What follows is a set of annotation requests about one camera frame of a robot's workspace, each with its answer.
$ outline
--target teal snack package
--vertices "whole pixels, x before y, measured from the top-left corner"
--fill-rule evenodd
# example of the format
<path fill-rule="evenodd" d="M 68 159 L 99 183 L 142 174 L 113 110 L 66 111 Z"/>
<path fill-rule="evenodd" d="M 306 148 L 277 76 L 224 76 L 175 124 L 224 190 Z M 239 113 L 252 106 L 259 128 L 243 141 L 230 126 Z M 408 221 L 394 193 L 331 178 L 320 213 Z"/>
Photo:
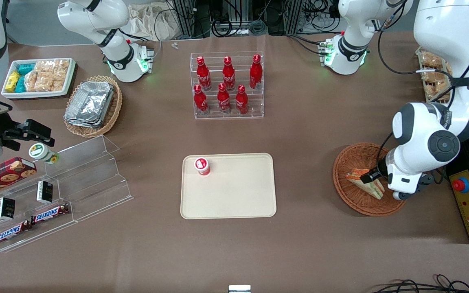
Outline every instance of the teal snack package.
<path fill-rule="evenodd" d="M 19 75 L 25 75 L 28 72 L 31 72 L 34 69 L 35 63 L 21 64 L 17 68 L 17 73 Z"/>
<path fill-rule="evenodd" d="M 26 87 L 24 86 L 24 76 L 21 76 L 15 85 L 15 93 L 24 93 L 26 92 Z"/>

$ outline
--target coca-cola bottle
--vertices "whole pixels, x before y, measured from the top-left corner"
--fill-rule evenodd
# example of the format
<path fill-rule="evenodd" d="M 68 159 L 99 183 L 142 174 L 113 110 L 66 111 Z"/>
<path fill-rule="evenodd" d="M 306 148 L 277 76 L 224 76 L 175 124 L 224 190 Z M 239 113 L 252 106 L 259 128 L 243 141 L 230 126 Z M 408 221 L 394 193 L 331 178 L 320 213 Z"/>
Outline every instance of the coca-cola bottle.
<path fill-rule="evenodd" d="M 202 92 L 202 88 L 200 85 L 195 85 L 195 105 L 197 106 L 198 115 L 207 115 L 209 114 L 209 106 L 207 105 L 207 98 L 205 94 Z"/>
<path fill-rule="evenodd" d="M 235 69 L 231 64 L 231 57 L 226 56 L 224 58 L 224 70 L 222 70 L 222 75 L 224 75 L 224 83 L 226 84 L 227 90 L 232 91 L 235 89 Z"/>
<path fill-rule="evenodd" d="M 251 65 L 251 70 L 249 70 L 249 86 L 254 90 L 262 89 L 262 74 L 264 70 L 262 64 L 260 64 L 261 60 L 262 56 L 255 54 L 253 56 L 253 65 Z"/>
<path fill-rule="evenodd" d="M 243 85 L 238 86 L 238 93 L 236 94 L 236 110 L 238 115 L 247 114 L 247 94 Z"/>
<path fill-rule="evenodd" d="M 202 86 L 203 91 L 209 91 L 211 89 L 211 75 L 202 56 L 197 57 L 197 64 L 199 65 L 197 68 L 199 83 Z"/>
<path fill-rule="evenodd" d="M 231 113 L 231 105 L 229 104 L 229 93 L 226 91 L 226 84 L 220 82 L 218 85 L 218 106 L 220 106 L 220 112 L 222 114 Z"/>

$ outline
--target white tray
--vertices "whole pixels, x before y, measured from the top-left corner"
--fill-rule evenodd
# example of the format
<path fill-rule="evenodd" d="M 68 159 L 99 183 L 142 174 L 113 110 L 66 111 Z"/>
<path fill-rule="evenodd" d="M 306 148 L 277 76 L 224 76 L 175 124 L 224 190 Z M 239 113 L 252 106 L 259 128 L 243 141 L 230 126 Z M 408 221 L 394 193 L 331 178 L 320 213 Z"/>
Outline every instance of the white tray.
<path fill-rule="evenodd" d="M 33 100 L 35 98 L 50 98 L 53 96 L 60 96 L 65 95 L 68 93 L 68 89 L 70 88 L 71 80 L 73 77 L 73 71 L 75 70 L 76 62 L 72 58 L 58 58 L 58 59 L 68 59 L 70 61 L 70 65 L 68 65 L 68 72 L 66 73 L 65 84 L 63 85 L 63 90 L 61 91 L 54 91 L 54 92 L 25 92 L 25 93 L 9 93 L 5 90 L 5 85 L 8 82 L 8 78 L 10 74 L 17 70 L 17 67 L 21 64 L 27 63 L 36 63 L 37 61 L 43 60 L 54 60 L 54 58 L 47 58 L 47 59 L 29 59 L 29 60 L 16 60 L 12 61 L 10 68 L 8 69 L 7 77 L 5 78 L 5 82 L 3 83 L 1 89 L 1 95 L 7 98 L 8 100 Z"/>
<path fill-rule="evenodd" d="M 207 158 L 211 172 L 194 168 Z M 267 153 L 192 155 L 182 162 L 180 214 L 184 219 L 272 217 L 276 192 L 272 157 Z"/>

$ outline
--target emergency stop button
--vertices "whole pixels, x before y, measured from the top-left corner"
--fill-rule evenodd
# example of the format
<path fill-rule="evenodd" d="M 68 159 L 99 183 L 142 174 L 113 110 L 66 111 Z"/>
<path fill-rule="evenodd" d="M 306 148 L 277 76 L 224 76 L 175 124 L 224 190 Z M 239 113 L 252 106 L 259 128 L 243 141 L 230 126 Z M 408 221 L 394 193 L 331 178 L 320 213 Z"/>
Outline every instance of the emergency stop button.
<path fill-rule="evenodd" d="M 464 177 L 460 177 L 452 182 L 452 187 L 455 191 L 467 193 L 469 191 L 469 181 Z"/>

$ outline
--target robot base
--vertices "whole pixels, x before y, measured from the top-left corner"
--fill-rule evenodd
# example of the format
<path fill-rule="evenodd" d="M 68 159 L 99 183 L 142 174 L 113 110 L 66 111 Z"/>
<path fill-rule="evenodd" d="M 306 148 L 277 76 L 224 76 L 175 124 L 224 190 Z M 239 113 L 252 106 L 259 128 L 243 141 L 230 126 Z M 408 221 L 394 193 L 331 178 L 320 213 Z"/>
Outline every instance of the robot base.
<path fill-rule="evenodd" d="M 339 49 L 338 43 L 341 38 L 342 35 L 337 35 L 332 39 L 326 39 L 325 43 L 318 45 L 318 52 L 324 54 L 320 56 L 320 62 L 322 66 L 331 68 L 337 74 L 353 74 L 365 62 L 366 51 L 361 57 L 356 55 L 358 58 L 355 61 L 348 61 Z"/>
<path fill-rule="evenodd" d="M 144 74 L 151 73 L 153 65 L 153 50 L 147 50 L 145 46 L 136 43 L 131 43 L 130 46 L 134 49 L 134 57 L 124 69 L 114 68 L 108 62 L 112 73 L 122 82 L 134 82 Z"/>

